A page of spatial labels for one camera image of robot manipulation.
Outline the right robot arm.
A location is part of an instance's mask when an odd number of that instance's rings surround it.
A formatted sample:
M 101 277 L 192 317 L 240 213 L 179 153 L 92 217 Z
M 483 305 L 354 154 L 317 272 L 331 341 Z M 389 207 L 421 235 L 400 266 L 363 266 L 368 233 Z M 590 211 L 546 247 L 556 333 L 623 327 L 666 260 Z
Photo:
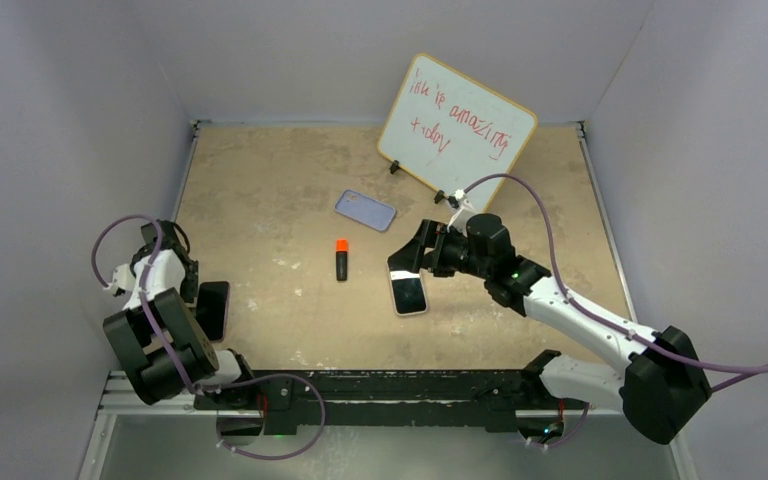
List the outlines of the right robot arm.
M 517 254 L 494 214 L 477 214 L 461 228 L 425 219 L 387 259 L 396 271 L 480 278 L 491 298 L 584 346 L 600 363 L 548 353 L 529 364 L 524 399 L 544 407 L 556 398 L 621 412 L 645 438 L 670 443 L 710 399 L 712 387 L 690 337 L 624 319 L 564 289 L 544 266 Z

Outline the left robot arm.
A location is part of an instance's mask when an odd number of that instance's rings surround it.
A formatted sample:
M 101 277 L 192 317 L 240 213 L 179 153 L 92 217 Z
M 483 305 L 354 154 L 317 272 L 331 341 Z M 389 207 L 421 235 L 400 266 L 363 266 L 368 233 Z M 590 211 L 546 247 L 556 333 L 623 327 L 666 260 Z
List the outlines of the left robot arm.
M 143 246 L 101 282 L 125 300 L 102 327 L 134 392 L 147 405 L 188 391 L 249 407 L 258 395 L 251 368 L 234 350 L 214 346 L 225 335 L 229 282 L 200 281 L 177 223 L 140 219 Z

